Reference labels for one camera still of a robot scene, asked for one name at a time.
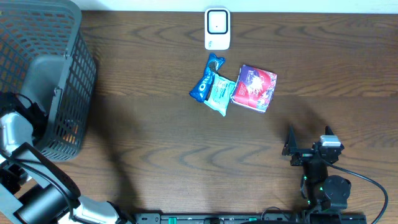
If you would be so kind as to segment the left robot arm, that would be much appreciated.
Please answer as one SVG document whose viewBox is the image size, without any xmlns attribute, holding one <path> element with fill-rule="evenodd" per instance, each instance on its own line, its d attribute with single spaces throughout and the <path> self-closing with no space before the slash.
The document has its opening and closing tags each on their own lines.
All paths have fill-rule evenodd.
<svg viewBox="0 0 398 224">
<path fill-rule="evenodd" d="M 46 126 L 37 103 L 25 106 L 19 95 L 1 93 L 1 213 L 13 223 L 135 223 L 115 204 L 82 196 L 36 150 Z"/>
</svg>

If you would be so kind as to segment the blue Oreo cookie pack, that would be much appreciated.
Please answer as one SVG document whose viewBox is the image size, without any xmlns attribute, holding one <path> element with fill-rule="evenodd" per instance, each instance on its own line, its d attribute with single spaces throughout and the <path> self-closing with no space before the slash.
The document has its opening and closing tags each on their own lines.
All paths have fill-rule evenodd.
<svg viewBox="0 0 398 224">
<path fill-rule="evenodd" d="M 225 61 L 226 59 L 224 57 L 217 57 L 214 53 L 209 54 L 202 78 L 189 92 L 189 95 L 197 100 L 197 102 L 203 103 L 206 100 L 214 77 Z"/>
</svg>

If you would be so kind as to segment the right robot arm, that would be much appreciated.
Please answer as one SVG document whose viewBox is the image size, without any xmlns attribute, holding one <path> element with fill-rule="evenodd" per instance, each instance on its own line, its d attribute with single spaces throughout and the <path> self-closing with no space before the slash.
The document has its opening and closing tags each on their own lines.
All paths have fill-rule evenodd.
<svg viewBox="0 0 398 224">
<path fill-rule="evenodd" d="M 303 168 L 300 193 L 315 212 L 340 213 L 348 206 L 351 182 L 328 174 L 328 165 L 338 161 L 344 148 L 328 126 L 325 127 L 325 134 L 310 148 L 299 148 L 293 127 L 288 130 L 282 155 L 291 157 L 291 166 Z"/>
</svg>

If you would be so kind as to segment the orange Kleenex tissue pack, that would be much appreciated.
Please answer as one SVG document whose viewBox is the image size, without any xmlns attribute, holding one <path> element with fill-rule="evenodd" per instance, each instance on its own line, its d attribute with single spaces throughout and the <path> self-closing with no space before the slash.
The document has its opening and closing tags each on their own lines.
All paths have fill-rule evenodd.
<svg viewBox="0 0 398 224">
<path fill-rule="evenodd" d="M 66 142 L 69 142 L 71 144 L 75 144 L 76 143 L 76 137 L 78 134 L 78 125 L 74 124 L 72 129 L 70 130 L 69 133 L 66 133 L 62 139 Z"/>
</svg>

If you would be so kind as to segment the teal wet wipes pack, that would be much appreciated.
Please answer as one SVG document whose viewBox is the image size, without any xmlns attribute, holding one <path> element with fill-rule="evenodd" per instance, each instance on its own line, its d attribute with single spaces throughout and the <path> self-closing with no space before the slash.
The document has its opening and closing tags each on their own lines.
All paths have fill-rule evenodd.
<svg viewBox="0 0 398 224">
<path fill-rule="evenodd" d="M 209 106 L 211 109 L 220 112 L 222 116 L 226 116 L 226 111 L 231 99 L 231 94 L 235 89 L 235 85 L 236 83 L 234 81 L 216 74 L 210 96 L 204 101 L 204 104 Z"/>
</svg>

